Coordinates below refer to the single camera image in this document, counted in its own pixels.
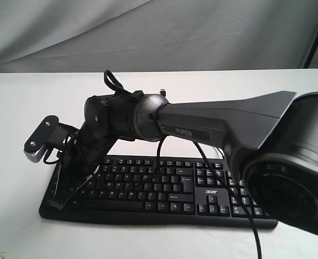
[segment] acer logo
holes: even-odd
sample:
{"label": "acer logo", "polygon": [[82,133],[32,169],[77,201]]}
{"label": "acer logo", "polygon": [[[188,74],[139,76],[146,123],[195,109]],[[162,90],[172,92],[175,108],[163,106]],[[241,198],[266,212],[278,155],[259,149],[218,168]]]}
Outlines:
{"label": "acer logo", "polygon": [[212,194],[215,194],[217,193],[218,191],[217,190],[206,190],[206,193],[212,193]]}
{"label": "acer logo", "polygon": [[181,135],[185,135],[188,137],[192,138],[192,132],[191,131],[187,131],[186,129],[183,128],[175,128],[175,131]]}

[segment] white tabletop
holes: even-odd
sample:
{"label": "white tabletop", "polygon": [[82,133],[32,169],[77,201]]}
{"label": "white tabletop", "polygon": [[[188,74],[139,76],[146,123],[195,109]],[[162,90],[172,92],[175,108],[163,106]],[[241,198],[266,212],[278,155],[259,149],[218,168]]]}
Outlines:
{"label": "white tabletop", "polygon": [[[127,90],[171,103],[244,99],[279,90],[318,91],[318,70],[119,73]],[[111,93],[101,73],[0,74],[0,259],[256,258],[249,229],[116,227],[40,218],[53,166],[29,162],[23,145],[50,114],[80,127],[87,97]],[[111,154],[155,155],[157,143],[118,141]],[[217,154],[204,147],[209,157]],[[200,157],[192,143],[168,138],[163,156]],[[279,223],[259,230],[264,258],[318,258],[318,237]]]}

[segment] wrinkled fabric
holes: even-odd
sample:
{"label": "wrinkled fabric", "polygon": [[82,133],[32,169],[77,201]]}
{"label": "wrinkled fabric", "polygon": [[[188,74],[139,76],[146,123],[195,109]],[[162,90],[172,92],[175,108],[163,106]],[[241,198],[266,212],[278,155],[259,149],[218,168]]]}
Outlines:
{"label": "wrinkled fabric", "polygon": [[16,2],[0,72],[297,68],[318,29],[318,0]]}

